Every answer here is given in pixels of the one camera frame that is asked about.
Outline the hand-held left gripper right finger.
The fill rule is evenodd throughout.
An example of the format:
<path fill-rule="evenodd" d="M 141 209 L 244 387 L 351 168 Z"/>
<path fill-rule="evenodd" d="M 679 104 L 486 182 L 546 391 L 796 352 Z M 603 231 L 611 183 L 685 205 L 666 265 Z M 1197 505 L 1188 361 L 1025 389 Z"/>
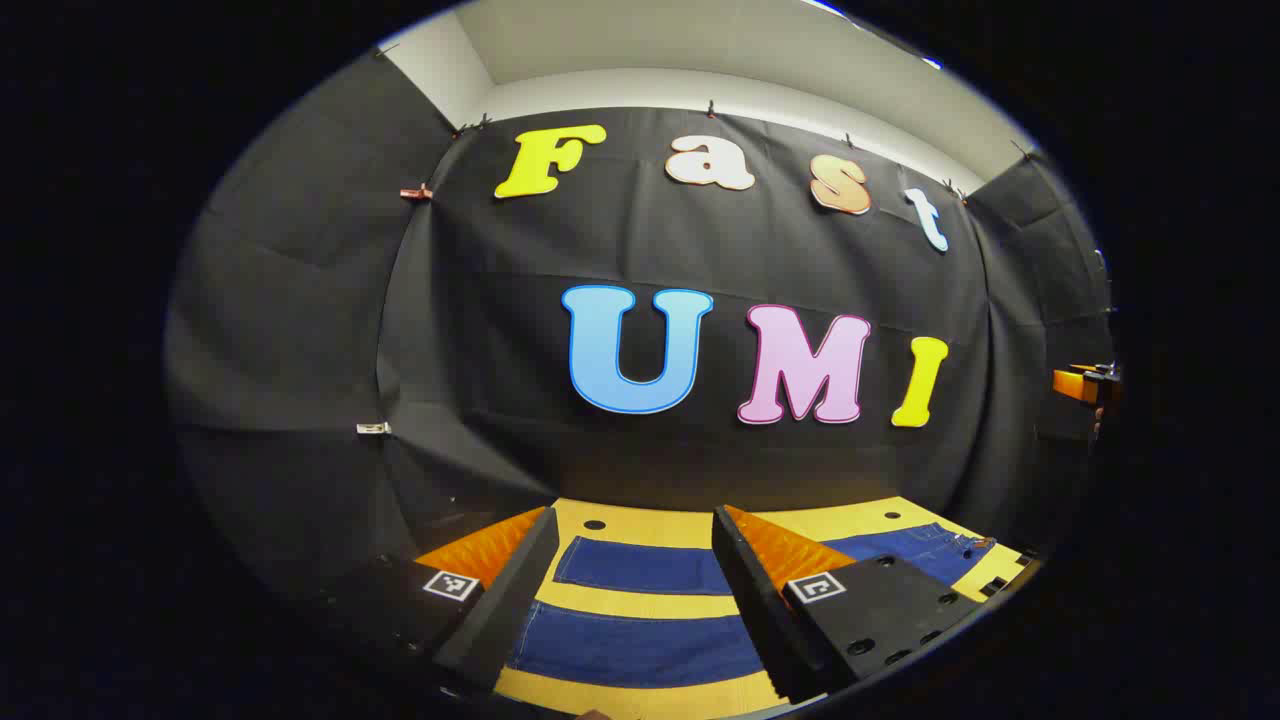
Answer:
<path fill-rule="evenodd" d="M 895 667 L 980 606 L 899 553 L 851 559 L 728 505 L 712 548 L 774 692 L 795 705 Z"/>

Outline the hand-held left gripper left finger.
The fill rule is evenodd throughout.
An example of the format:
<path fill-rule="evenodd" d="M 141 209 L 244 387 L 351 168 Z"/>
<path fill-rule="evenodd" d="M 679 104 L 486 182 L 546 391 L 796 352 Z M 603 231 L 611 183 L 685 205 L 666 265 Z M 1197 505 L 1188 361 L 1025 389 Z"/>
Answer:
<path fill-rule="evenodd" d="M 320 628 L 415 689 L 490 693 L 559 546 L 544 506 L 416 559 L 378 556 L 321 588 Z"/>

